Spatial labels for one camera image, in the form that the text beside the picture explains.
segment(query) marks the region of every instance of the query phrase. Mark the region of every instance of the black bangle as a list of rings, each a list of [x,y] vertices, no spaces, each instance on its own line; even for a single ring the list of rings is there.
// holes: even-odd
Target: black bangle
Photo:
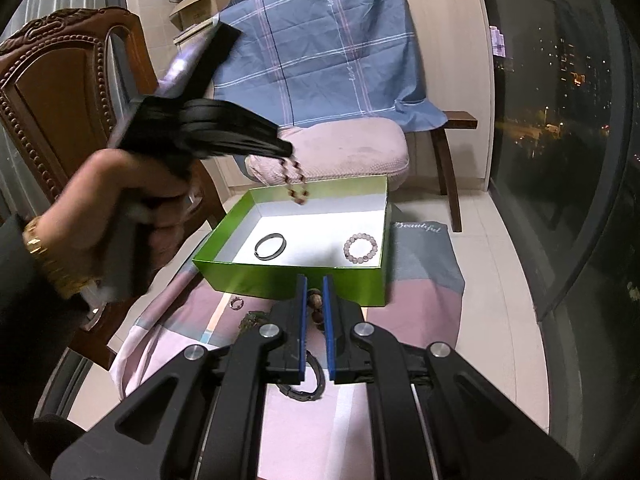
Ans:
[[[265,243],[267,240],[271,240],[272,238],[280,238],[282,240],[282,244],[280,245],[280,248],[277,251],[275,251],[273,254],[270,254],[269,256],[258,256],[258,247],[260,247],[260,245]],[[274,258],[277,258],[284,252],[285,247],[287,247],[287,241],[284,239],[284,236],[282,236],[280,233],[271,233],[270,235],[266,235],[264,238],[258,241],[258,243],[255,245],[254,256],[264,262],[268,260],[273,260]]]

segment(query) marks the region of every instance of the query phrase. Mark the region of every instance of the pink beaded bracelet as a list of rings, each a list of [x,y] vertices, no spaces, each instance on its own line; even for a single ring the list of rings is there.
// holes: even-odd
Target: pink beaded bracelet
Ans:
[[[371,244],[371,250],[369,251],[369,253],[359,258],[353,256],[350,252],[350,249],[351,244],[353,244],[356,240],[366,240],[367,242],[369,242]],[[358,233],[356,235],[353,235],[344,244],[344,257],[347,258],[347,260],[349,260],[352,264],[363,264],[364,262],[368,262],[376,255],[377,252],[378,243],[376,242],[376,239],[371,235],[367,235],[366,233]]]

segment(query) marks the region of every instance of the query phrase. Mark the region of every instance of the pink cushion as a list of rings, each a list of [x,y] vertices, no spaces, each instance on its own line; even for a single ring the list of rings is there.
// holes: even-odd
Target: pink cushion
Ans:
[[[404,132],[383,118],[361,118],[284,128],[280,137],[293,144],[307,180],[386,174],[389,190],[400,187],[409,173],[409,152]],[[249,155],[246,167],[260,182],[284,184],[280,161]],[[299,177],[288,163],[292,181]]]

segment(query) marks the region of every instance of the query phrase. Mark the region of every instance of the bedsheet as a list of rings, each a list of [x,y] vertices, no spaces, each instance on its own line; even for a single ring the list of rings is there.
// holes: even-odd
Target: bedsheet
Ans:
[[[245,0],[219,19],[242,31],[214,77],[216,99],[280,126],[386,117],[442,126],[427,98],[406,0]]]

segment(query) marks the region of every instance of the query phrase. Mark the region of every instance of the brown bead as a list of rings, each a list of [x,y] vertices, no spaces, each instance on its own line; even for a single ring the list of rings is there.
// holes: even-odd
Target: brown bead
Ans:
[[[324,323],[324,316],[322,315],[322,312],[320,312],[319,310],[314,310],[311,313],[311,319],[315,324]]]
[[[306,304],[314,310],[322,307],[322,296],[320,294],[312,294],[306,300]]]

